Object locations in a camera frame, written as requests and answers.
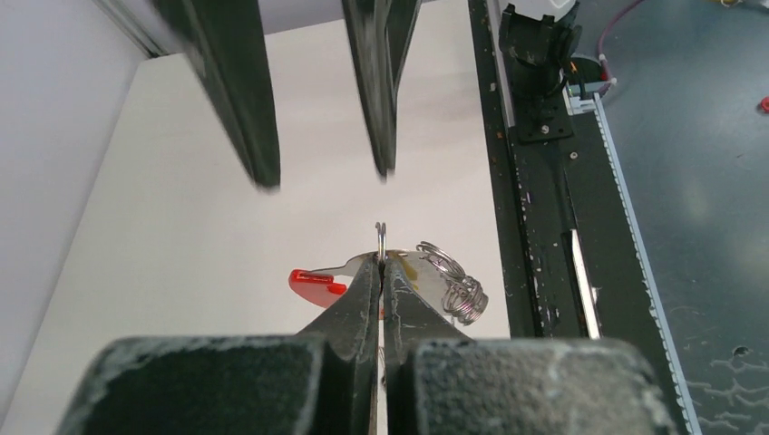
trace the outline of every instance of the metal ring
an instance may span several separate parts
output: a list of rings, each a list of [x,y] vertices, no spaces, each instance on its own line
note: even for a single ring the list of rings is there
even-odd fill
[[[376,235],[379,241],[379,247],[376,251],[379,256],[379,264],[384,264],[387,257],[387,225],[385,222],[376,223]]]
[[[438,246],[422,241],[416,246],[416,250],[425,253],[425,260],[454,281],[462,281],[466,275],[462,266]]]
[[[443,310],[460,324],[472,324],[486,311],[489,296],[483,292],[481,283],[472,276],[466,276],[461,283],[451,282],[442,299]]]

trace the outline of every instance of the white wall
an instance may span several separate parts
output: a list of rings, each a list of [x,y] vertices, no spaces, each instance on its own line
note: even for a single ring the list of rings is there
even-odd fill
[[[116,0],[97,0],[114,2]],[[181,46],[151,6],[150,0],[119,0],[155,42],[169,53]],[[340,0],[258,0],[265,34],[342,19]]]
[[[90,0],[0,1],[0,423],[141,60]]]

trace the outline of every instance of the cable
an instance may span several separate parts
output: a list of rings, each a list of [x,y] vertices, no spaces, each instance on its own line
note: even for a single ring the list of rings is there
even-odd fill
[[[710,0],[715,3],[720,3],[723,7],[737,6],[743,3],[743,0]]]
[[[579,82],[579,99],[586,100],[587,95],[585,92],[585,78],[582,76],[579,70],[577,70],[577,65],[575,65],[574,62],[571,62],[571,78],[576,78]]]
[[[614,27],[614,24],[616,24],[619,20],[621,20],[623,16],[627,15],[628,12],[635,9],[636,6],[644,3],[645,1],[646,0],[635,0],[630,5],[625,6],[624,9],[619,11],[619,13],[616,14],[614,18],[612,18],[611,21],[608,22],[608,24],[606,25],[606,28],[604,28],[603,32],[601,32],[601,36],[599,38],[599,43],[596,48],[596,51],[598,52],[599,62],[601,64],[601,67],[603,68],[603,72],[606,74],[608,83],[604,84],[599,89],[600,96],[604,96],[606,92],[608,92],[609,88],[617,84],[617,78],[611,74],[611,70],[608,68],[608,60],[606,59],[606,55],[603,53],[603,41],[606,39],[607,35],[611,32],[611,29]]]

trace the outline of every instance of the coiled spring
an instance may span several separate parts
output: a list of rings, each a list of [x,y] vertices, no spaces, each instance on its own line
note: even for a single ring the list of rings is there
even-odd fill
[[[486,310],[489,296],[477,279],[465,274],[464,269],[438,246],[420,242],[416,250],[424,253],[423,259],[438,269],[449,289],[443,295],[443,310],[460,324],[472,324]]]

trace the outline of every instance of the metal frame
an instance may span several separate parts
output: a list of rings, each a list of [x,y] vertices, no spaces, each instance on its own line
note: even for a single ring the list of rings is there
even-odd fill
[[[168,55],[122,0],[93,0],[99,9],[150,59]]]
[[[583,277],[590,277],[583,285],[589,287],[590,302],[597,299],[601,335],[632,343],[649,359],[678,430],[697,433],[694,407],[639,243],[600,98],[574,101],[564,95],[575,136],[521,144],[516,128],[505,128],[511,117],[506,116],[508,98],[499,82],[507,78],[494,59],[498,56],[490,55],[499,51],[488,3],[468,3],[511,335],[597,335],[585,322],[589,313],[579,298],[571,237],[578,229]],[[607,272],[612,267],[620,270]],[[609,288],[596,295],[592,286],[604,284]]]

